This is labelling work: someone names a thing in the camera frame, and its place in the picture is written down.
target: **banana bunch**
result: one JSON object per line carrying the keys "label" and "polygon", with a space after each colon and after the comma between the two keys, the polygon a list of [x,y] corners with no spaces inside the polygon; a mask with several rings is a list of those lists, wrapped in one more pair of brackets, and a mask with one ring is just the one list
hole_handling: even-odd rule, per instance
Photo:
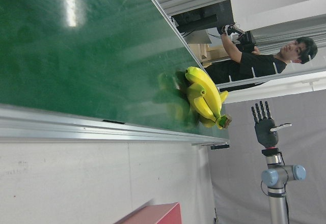
{"label": "banana bunch", "polygon": [[199,120],[203,125],[227,128],[232,118],[229,115],[221,116],[221,109],[228,92],[219,93],[211,78],[200,68],[188,67],[185,77],[191,83],[187,88],[187,98],[190,105],[199,113]]}

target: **robotic hand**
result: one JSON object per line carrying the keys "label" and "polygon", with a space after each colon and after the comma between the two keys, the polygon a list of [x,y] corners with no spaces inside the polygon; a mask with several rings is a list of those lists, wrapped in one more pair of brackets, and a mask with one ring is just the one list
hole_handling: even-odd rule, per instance
{"label": "robotic hand", "polygon": [[265,102],[267,117],[265,114],[263,102],[260,101],[259,103],[260,103],[261,113],[260,113],[258,104],[257,103],[255,104],[256,111],[258,114],[258,119],[257,119],[256,111],[255,111],[254,107],[251,107],[251,111],[253,113],[254,120],[255,120],[255,131],[256,131],[256,135],[257,135],[257,140],[265,148],[272,148],[279,141],[279,136],[278,136],[277,131],[282,128],[292,126],[292,124],[285,123],[280,126],[275,126],[275,122],[270,116],[268,102],[267,101]]}

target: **man's hand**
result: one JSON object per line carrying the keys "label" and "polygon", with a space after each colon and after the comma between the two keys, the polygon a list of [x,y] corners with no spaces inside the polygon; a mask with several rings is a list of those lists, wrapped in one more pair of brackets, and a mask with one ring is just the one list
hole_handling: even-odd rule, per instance
{"label": "man's hand", "polygon": [[254,51],[251,52],[252,54],[255,54],[255,55],[260,55],[260,51],[258,49],[258,47],[254,47]]}

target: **aluminum frame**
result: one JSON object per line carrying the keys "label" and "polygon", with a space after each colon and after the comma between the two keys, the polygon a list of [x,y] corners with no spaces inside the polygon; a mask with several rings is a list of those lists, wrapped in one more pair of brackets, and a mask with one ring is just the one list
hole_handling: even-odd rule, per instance
{"label": "aluminum frame", "polygon": [[224,145],[229,140],[184,132],[101,121],[97,118],[0,105],[0,142],[8,139],[87,139],[106,142],[190,142]]}

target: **robotic arm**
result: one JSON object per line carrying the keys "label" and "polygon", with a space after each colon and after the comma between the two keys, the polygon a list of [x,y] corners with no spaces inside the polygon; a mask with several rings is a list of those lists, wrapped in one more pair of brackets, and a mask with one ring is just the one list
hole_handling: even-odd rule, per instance
{"label": "robotic arm", "polygon": [[258,142],[265,147],[262,150],[262,154],[266,157],[268,166],[268,169],[262,172],[261,177],[262,182],[268,187],[271,223],[289,224],[285,186],[289,181],[304,180],[306,178],[306,170],[301,165],[285,165],[284,162],[282,163],[282,152],[275,148],[279,140],[277,131],[291,126],[291,124],[286,123],[275,126],[275,122],[270,116],[267,102],[265,102],[267,116],[262,101],[260,101],[260,108],[257,103],[255,107],[256,110],[254,107],[251,107],[255,120],[255,131]]}

